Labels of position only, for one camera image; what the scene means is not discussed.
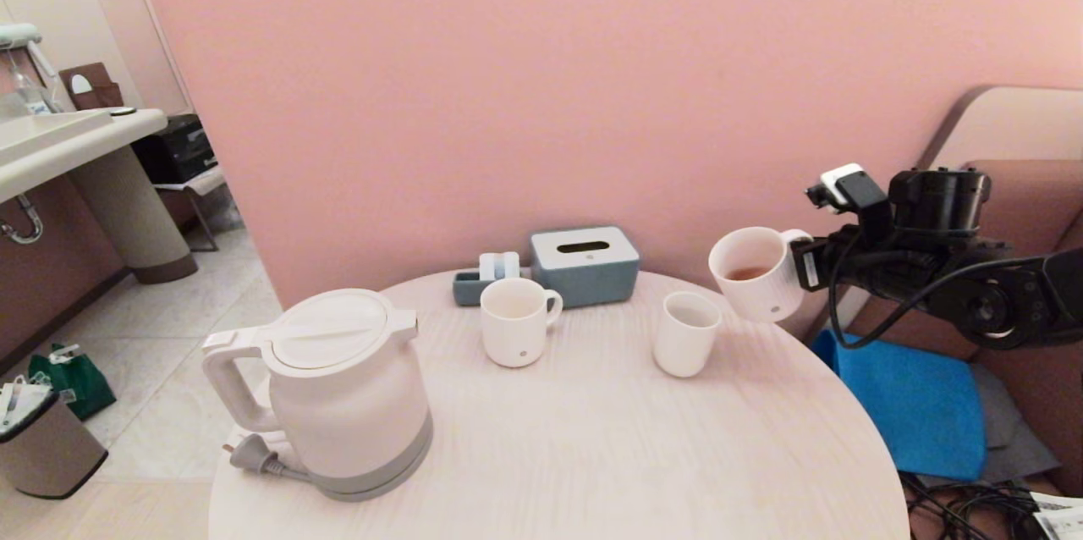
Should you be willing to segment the large white ribbed mug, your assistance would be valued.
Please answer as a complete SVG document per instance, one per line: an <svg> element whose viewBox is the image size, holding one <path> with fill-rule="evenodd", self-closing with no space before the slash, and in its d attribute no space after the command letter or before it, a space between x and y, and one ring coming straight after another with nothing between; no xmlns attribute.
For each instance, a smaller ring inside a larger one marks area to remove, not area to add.
<svg viewBox="0 0 1083 540"><path fill-rule="evenodd" d="M708 267L739 317L780 322L800 309L805 293L790 243L811 241L805 231L732 231L712 247Z"/></svg>

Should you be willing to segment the white electric kettle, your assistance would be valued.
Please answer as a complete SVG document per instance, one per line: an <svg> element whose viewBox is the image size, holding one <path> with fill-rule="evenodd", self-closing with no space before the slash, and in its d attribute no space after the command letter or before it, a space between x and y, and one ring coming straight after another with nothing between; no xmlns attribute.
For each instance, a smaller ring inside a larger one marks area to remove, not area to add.
<svg viewBox="0 0 1083 540"><path fill-rule="evenodd" d="M417 334L414 309L337 289L206 337L203 370L242 429L285 435L316 488L358 493L431 447Z"/></svg>

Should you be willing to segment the blue cloth bag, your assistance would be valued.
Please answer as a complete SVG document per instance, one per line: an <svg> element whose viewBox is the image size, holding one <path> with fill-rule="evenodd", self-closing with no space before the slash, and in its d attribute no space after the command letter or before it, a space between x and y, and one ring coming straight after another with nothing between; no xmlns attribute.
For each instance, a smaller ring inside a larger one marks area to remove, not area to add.
<svg viewBox="0 0 1083 540"><path fill-rule="evenodd" d="M979 479L987 462L986 411L966 363L890 342L846 350L828 329L811 350L866 410L898 471Z"/></svg>

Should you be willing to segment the grey seat cushion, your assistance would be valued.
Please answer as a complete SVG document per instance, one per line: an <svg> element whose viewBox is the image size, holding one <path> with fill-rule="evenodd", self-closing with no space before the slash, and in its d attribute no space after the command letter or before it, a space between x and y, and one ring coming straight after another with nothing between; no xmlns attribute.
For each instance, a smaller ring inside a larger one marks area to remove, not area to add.
<svg viewBox="0 0 1083 540"><path fill-rule="evenodd" d="M986 464L979 483L1021 480L1061 467L1018 409L1002 379L982 364L970 364L986 417Z"/></svg>

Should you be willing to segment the small white ribbed mug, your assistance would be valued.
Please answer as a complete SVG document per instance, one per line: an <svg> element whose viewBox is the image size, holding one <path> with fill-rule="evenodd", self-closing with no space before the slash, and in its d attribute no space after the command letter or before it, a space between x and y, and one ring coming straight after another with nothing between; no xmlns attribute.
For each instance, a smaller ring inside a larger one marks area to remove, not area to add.
<svg viewBox="0 0 1083 540"><path fill-rule="evenodd" d="M518 369L542 359L563 297L527 278L503 278L483 290L480 304L485 354L491 363Z"/></svg>

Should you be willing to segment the white printed paper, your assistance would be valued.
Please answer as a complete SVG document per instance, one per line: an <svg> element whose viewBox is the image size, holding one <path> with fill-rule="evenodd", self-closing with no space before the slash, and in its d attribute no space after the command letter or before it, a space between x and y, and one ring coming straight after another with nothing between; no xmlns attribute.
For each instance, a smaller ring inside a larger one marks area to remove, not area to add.
<svg viewBox="0 0 1083 540"><path fill-rule="evenodd" d="M1030 495L1038 506L1033 516L1048 540L1083 540L1083 498Z"/></svg>

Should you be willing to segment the grey kettle base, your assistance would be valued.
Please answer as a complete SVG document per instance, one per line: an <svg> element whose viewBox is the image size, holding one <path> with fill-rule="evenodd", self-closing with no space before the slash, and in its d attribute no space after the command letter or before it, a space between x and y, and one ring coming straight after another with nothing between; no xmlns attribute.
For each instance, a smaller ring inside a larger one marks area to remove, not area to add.
<svg viewBox="0 0 1083 540"><path fill-rule="evenodd" d="M421 464L423 463L423 460L427 455L428 451L423 451L420 455L417 455L416 458L412 460L408 466L404 467L404 470L401 471L401 473L393 476L390 480L380 483L380 485L375 486L375 488L367 489L365 491L360 491L358 493L337 493L337 491L332 491L329 488L322 488L319 486L317 487L317 490L319 491L319 493L325 495L326 498L329 498L330 500L337 500L340 502L358 503L367 500L374 500L375 498L379 498L384 493L391 493L391 491L397 489L399 486L402 486L403 483L409 480L412 476L415 474L415 471L417 471L418 467L421 467Z"/></svg>

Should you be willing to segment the metal rack with white towel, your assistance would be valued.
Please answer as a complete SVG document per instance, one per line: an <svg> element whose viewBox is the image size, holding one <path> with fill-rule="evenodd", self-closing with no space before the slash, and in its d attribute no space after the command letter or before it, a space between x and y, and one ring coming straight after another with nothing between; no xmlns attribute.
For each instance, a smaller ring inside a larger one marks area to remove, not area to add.
<svg viewBox="0 0 1083 540"><path fill-rule="evenodd" d="M193 253L217 253L220 251L219 245L214 239L214 234L212 228L206 222L204 212L200 208L200 199L213 190L222 188L222 186L227 185L227 177L224 176L220 166L214 166L201 174L190 179L190 181L184 182L184 184L154 184L152 188L156 190L168 190L181 193L190 201L190 208L193 209L197 223L200 225L204 238L206 239L206 246L203 248L192 248Z"/></svg>

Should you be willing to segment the black box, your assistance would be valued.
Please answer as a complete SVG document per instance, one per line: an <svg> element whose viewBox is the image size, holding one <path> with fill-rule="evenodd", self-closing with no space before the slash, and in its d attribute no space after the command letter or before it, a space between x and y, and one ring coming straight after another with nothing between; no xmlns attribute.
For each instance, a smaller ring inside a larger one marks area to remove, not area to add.
<svg viewBox="0 0 1083 540"><path fill-rule="evenodd" d="M169 117L162 130L133 142L131 149L155 185L185 184L219 163L196 114Z"/></svg>

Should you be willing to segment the brown tissue holder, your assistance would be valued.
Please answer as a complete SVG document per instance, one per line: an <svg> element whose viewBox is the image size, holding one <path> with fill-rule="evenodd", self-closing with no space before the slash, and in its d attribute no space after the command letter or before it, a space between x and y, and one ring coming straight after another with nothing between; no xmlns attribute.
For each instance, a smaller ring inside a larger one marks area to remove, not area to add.
<svg viewBox="0 0 1083 540"><path fill-rule="evenodd" d="M58 70L74 108L97 109L123 107L123 92L112 80L103 63L84 64Z"/></svg>

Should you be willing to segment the green bag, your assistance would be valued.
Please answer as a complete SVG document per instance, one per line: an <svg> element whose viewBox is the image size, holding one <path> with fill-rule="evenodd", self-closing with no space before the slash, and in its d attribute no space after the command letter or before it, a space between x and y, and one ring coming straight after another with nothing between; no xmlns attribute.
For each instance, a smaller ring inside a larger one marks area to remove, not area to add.
<svg viewBox="0 0 1083 540"><path fill-rule="evenodd" d="M49 354L31 355L28 378L58 394L58 400L81 421L117 401L107 379L80 344L52 344Z"/></svg>

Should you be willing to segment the white sink counter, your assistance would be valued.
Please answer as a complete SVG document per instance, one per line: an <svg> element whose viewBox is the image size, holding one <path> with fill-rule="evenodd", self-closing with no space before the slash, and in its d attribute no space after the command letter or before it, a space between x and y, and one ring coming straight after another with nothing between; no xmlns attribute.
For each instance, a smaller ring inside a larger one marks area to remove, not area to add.
<svg viewBox="0 0 1083 540"><path fill-rule="evenodd" d="M118 117L107 109L90 109L0 121L0 205L166 124L159 109Z"/></svg>

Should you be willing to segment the chrome drain pipe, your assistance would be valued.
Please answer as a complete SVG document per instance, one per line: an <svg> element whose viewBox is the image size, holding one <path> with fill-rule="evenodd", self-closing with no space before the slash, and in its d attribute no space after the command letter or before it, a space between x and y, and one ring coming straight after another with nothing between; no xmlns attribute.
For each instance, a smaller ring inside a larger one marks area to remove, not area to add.
<svg viewBox="0 0 1083 540"><path fill-rule="evenodd" d="M26 194L19 194L16 196L17 205L19 205L19 211L30 220L31 231L28 233L22 233L17 231L10 223L5 223L4 220L0 219L0 235L4 239L11 240L11 242L16 245L32 245L39 242L39 239L44 235L44 223L40 218L36 206L32 203L30 198Z"/></svg>

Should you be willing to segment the brown trash bin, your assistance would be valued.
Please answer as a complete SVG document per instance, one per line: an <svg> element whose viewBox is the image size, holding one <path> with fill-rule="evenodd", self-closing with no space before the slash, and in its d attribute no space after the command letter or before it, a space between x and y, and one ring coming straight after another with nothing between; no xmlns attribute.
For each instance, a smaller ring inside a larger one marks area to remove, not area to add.
<svg viewBox="0 0 1083 540"><path fill-rule="evenodd" d="M96 475L108 451L53 390L0 387L0 479L19 493L66 500Z"/></svg>

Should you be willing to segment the beige sink pedestal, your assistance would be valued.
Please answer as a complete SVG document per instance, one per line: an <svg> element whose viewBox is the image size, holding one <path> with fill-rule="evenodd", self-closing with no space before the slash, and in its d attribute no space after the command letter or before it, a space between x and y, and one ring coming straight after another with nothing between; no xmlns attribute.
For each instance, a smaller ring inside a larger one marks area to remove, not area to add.
<svg viewBox="0 0 1083 540"><path fill-rule="evenodd" d="M197 273L190 243L131 147L81 164L69 177L139 284L170 284Z"/></svg>

